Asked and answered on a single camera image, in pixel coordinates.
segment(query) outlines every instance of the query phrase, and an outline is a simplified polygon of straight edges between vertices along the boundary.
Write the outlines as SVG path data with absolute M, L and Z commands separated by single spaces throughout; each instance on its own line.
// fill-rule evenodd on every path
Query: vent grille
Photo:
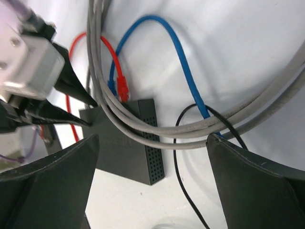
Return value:
M 143 121 L 149 125 L 157 126 L 156 117 L 149 117 L 143 119 Z M 160 138 L 157 135 L 143 133 L 143 137 L 148 140 L 159 142 Z M 145 146 L 146 149 L 146 157 L 149 168 L 149 177 L 151 184 L 158 182 L 159 180 L 164 178 L 164 168 L 162 161 L 162 152 L 160 149 L 152 148 L 149 146 Z

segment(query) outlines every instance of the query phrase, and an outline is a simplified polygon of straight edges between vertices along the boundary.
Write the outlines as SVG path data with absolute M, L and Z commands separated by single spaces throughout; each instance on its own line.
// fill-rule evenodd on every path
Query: cable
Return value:
M 5 160 L 5 161 L 19 162 L 20 164 L 24 163 L 24 161 L 26 159 L 30 158 L 32 156 L 32 154 L 34 153 L 34 149 L 35 149 L 35 146 L 36 146 L 37 135 L 39 135 L 39 130 L 35 129 L 30 150 L 25 156 L 21 156 L 21 157 L 15 159 L 15 158 L 7 157 L 7 156 L 4 156 L 4 155 L 0 154 L 0 158 Z
M 172 27 L 169 25 L 169 23 L 164 20 L 163 18 L 156 16 L 156 15 L 147 15 L 144 17 L 139 18 L 128 30 L 127 32 L 123 35 L 120 43 L 118 44 L 118 47 L 116 49 L 116 54 L 119 56 L 124 44 L 126 43 L 127 39 L 130 37 L 130 35 L 134 32 L 134 30 L 143 22 L 145 21 L 156 21 L 158 23 L 160 23 L 168 32 L 168 34 L 170 35 L 173 44 L 175 46 L 175 49 L 177 51 L 187 84 L 189 85 L 190 91 L 192 93 L 192 96 L 198 106 L 198 109 L 202 115 L 203 118 L 208 118 L 210 117 L 210 114 L 208 113 L 204 101 L 201 98 L 199 91 L 196 87 L 196 84 L 194 82 L 192 73 L 191 73 L 191 69 L 189 67 L 189 64 L 187 62 L 187 59 L 185 57 L 182 45 L 179 41 L 179 38 L 177 37 L 175 31 L 172 29 Z M 110 68 L 110 77 L 109 77 L 109 82 L 113 82 L 113 75 L 114 75 L 114 63 L 111 64 L 111 68 Z
M 69 51 L 69 59 L 71 60 L 72 57 L 73 57 L 73 53 L 74 53 L 74 50 L 75 50 L 75 47 L 76 45 L 78 44 L 78 42 L 86 36 L 86 32 L 82 32 L 81 34 L 79 34 L 75 39 L 74 41 L 72 42 L 72 45 L 71 45 L 71 48 L 70 48 L 70 51 Z M 120 65 L 120 61 L 119 61 L 119 58 L 117 57 L 117 55 L 115 54 L 115 51 L 114 49 L 112 48 L 111 44 L 107 41 L 107 39 L 103 36 L 100 36 L 100 39 L 101 41 L 105 44 L 105 46 L 108 48 L 112 58 L 113 58 L 113 61 L 115 63 L 115 66 L 116 66 L 116 69 L 118 71 L 118 75 L 120 78 L 125 78 L 123 76 L 123 72 L 122 72 L 122 68 L 121 68 L 121 65 Z M 68 95 L 66 95 L 66 106 L 67 106 L 67 111 L 69 113 L 71 113 L 71 104 L 70 104 L 70 98 Z M 76 129 L 75 129 L 75 126 L 73 124 L 70 124 L 71 126 L 71 129 L 72 129 L 72 132 L 73 132 L 73 135 L 74 135 L 74 139 L 76 142 L 79 141 L 79 138 L 78 138 L 78 135 L 77 135 L 77 132 L 76 132 Z
M 102 0 L 97 0 L 98 6 L 101 6 Z M 101 63 L 101 51 L 97 48 L 99 40 L 97 39 L 98 34 L 101 33 L 101 17 L 99 14 L 93 12 L 94 1 L 89 0 L 88 9 L 88 21 L 87 21 L 87 49 L 89 59 L 90 75 L 92 77 L 94 91 L 96 93 L 96 99 L 99 105 L 107 117 L 113 122 L 113 124 L 122 131 L 125 135 L 131 139 L 154 148 L 164 149 L 193 149 L 205 147 L 205 140 L 199 140 L 189 143 L 163 143 L 155 142 L 138 136 L 131 130 L 139 130 L 150 134 L 155 134 L 163 137 L 170 138 L 196 138 L 209 135 L 224 130 L 226 127 L 219 119 L 215 116 L 207 118 L 205 120 L 195 122 L 192 124 L 181 125 L 177 127 L 154 127 L 139 120 L 133 114 L 131 114 L 122 104 L 116 99 L 111 90 L 108 88 L 106 81 L 104 80 Z M 282 91 L 282 94 L 286 95 L 285 100 L 282 96 L 279 96 L 275 101 L 267 107 L 266 111 L 263 111 L 262 115 L 259 115 L 259 120 L 255 120 L 255 123 L 250 126 L 248 122 L 243 125 L 242 128 L 246 128 L 246 131 L 252 129 L 259 123 L 260 120 L 266 120 L 271 117 L 273 107 L 277 107 L 275 111 L 279 110 L 283 105 L 289 101 L 295 92 L 300 90 L 304 84 L 303 79 L 305 73 L 301 72 L 297 78 L 295 78 L 296 72 L 301 68 L 305 60 L 305 42 L 301 45 L 299 50 L 296 52 L 292 60 L 284 68 L 279 75 L 272 80 L 265 88 L 258 91 L 257 93 L 249 96 L 248 99 L 240 104 L 230 108 L 229 110 L 222 113 L 222 115 L 233 125 L 236 125 L 246 118 L 252 116 L 262 109 L 270 101 L 274 100 Z M 226 139 L 230 139 L 232 135 L 227 133 L 224 135 Z
M 176 122 L 176 126 L 179 126 L 182 118 L 184 117 L 184 115 L 186 114 L 186 112 L 188 110 L 190 110 L 191 108 L 195 107 L 196 104 L 192 104 L 190 106 L 188 106 L 187 108 L 185 108 L 181 114 L 179 115 L 178 119 L 177 119 L 177 122 Z M 209 106 L 206 106 L 207 109 L 214 115 L 216 116 L 218 119 L 220 119 L 221 122 L 223 122 L 227 128 L 230 129 L 230 131 L 232 132 L 232 134 L 236 137 L 236 139 L 238 140 L 239 144 L 242 146 L 243 149 L 246 149 L 247 150 L 247 146 L 246 144 L 244 143 L 244 141 L 242 140 L 242 138 L 239 136 L 239 134 L 237 133 L 237 131 L 234 129 L 234 127 L 228 122 L 228 120 L 226 120 L 220 113 L 218 113 L 217 111 L 215 111 L 214 109 L 210 108 Z M 209 229 L 209 226 L 207 225 L 207 223 L 205 222 L 202 214 L 200 213 L 200 211 L 198 210 L 197 206 L 194 204 L 194 202 L 192 201 L 191 197 L 189 196 L 189 194 L 187 193 L 184 185 L 183 185 L 183 182 L 182 182 L 182 179 L 181 179 L 181 176 L 180 176 L 180 172 L 179 172 L 179 168 L 178 168 L 178 162 L 177 162 L 177 153 L 176 153 L 176 150 L 173 151 L 173 161 L 174 161 L 174 165 L 175 165 L 175 171 L 176 171 L 176 175 L 177 175 L 177 179 L 178 179 L 178 182 L 179 182 L 179 185 L 182 189 L 182 192 L 184 193 L 187 201 L 190 203 L 192 209 L 195 211 L 196 215 L 198 216 L 199 220 L 202 222 L 202 224 L 207 228 Z

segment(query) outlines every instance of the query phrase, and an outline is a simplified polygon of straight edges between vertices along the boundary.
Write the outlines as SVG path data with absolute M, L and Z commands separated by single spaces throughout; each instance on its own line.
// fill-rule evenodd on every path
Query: black cable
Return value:
M 181 114 L 179 115 L 177 122 L 176 122 L 176 126 L 179 126 L 181 119 L 183 118 L 183 116 L 185 115 L 185 113 L 190 110 L 191 108 L 195 107 L 196 104 L 192 104 L 190 106 L 188 106 L 187 108 L 185 108 Z M 231 131 L 231 133 L 234 135 L 234 137 L 238 140 L 239 144 L 242 146 L 242 148 L 247 149 L 247 146 L 245 145 L 244 141 L 242 140 L 242 138 L 240 137 L 240 135 L 238 134 L 238 132 L 235 130 L 235 128 L 232 126 L 232 124 L 226 120 L 225 117 L 223 117 L 220 113 L 218 113 L 217 111 L 215 111 L 214 109 L 210 108 L 209 106 L 206 106 L 206 108 L 215 116 L 217 117 L 221 122 L 223 122 L 223 124 L 226 125 L 226 127 Z M 182 192 L 184 193 L 187 201 L 190 203 L 191 207 L 193 208 L 193 210 L 195 211 L 196 215 L 198 216 L 199 220 L 202 222 L 202 224 L 205 226 L 206 229 L 210 229 L 209 226 L 207 225 L 207 223 L 205 222 L 203 216 L 201 215 L 200 211 L 198 210 L 197 206 L 194 204 L 194 202 L 192 201 L 192 199 L 190 198 L 189 194 L 187 193 L 187 191 L 185 190 L 185 187 L 182 183 L 181 177 L 180 177 L 180 173 L 179 173 L 179 169 L 178 169 L 178 162 L 177 162 L 177 153 L 176 150 L 173 151 L 173 161 L 174 161 L 174 165 L 175 165 L 175 171 L 176 171 L 176 175 L 177 175 L 177 179 L 179 182 L 179 185 L 182 189 Z

